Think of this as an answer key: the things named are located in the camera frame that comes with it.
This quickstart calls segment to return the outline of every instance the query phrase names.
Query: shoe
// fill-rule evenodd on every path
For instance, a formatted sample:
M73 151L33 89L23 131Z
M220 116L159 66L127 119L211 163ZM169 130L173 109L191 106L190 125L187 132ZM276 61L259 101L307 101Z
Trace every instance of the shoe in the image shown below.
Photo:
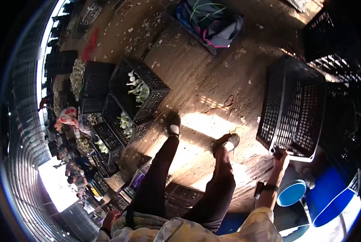
M240 136L238 134L225 134L214 142L213 156L215 157L215 153L219 147L225 146L227 150L230 152L234 150L239 143L240 143Z
M172 115L172 117L171 117L171 119L169 120L169 122L168 122L168 127L167 127L168 133L169 133L170 135L175 135L175 136L179 137L179 134L176 134L176 133L172 133L172 132L171 132L170 126L171 126L171 125L176 125L176 126L178 126L179 129L180 129L180 127L181 127L180 116L179 116L179 114L178 114L177 112L175 112L175 111L172 111L172 112L171 112L171 115Z

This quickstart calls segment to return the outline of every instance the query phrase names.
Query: floral shirt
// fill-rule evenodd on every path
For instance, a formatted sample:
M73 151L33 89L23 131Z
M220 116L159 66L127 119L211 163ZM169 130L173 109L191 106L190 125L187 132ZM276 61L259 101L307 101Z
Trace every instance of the floral shirt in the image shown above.
M257 208L237 232L217 236L202 225L182 218L166 220L134 212L135 230L125 227L124 212L112 227L112 238L100 230L96 242L282 242L273 224L273 211Z
M64 124L73 126L78 125L77 109L75 107L67 107L62 109L57 118Z

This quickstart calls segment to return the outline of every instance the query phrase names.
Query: blue bucket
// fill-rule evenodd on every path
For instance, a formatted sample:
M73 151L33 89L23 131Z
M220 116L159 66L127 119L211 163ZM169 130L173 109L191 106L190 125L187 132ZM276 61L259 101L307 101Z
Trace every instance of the blue bucket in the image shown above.
M281 180L276 202L281 207L291 206L304 196L306 190L305 181L300 179L293 166L288 166Z
M334 167L328 168L307 192L306 201L314 227L333 220L349 204L355 193L347 188Z

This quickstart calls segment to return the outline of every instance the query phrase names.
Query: red cloth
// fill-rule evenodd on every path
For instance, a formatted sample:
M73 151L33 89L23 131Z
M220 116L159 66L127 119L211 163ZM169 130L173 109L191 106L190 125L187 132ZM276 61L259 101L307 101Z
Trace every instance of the red cloth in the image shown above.
M81 59L83 61L90 61L90 55L96 47L96 39L97 39L98 32L99 32L99 28L95 28L93 30L92 35L90 37L90 43L84 48L84 52L81 55Z

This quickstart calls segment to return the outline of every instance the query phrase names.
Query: foot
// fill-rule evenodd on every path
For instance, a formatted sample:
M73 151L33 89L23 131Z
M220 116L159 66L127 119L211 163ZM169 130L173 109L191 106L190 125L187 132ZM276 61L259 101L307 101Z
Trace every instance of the foot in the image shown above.
M225 147L227 151L234 150L240 143L240 136L238 134L225 134L221 138L217 139L213 144L213 156L218 148Z
M180 116L177 112L172 112L172 117L168 123L167 130L171 135L179 137L179 127L181 126Z

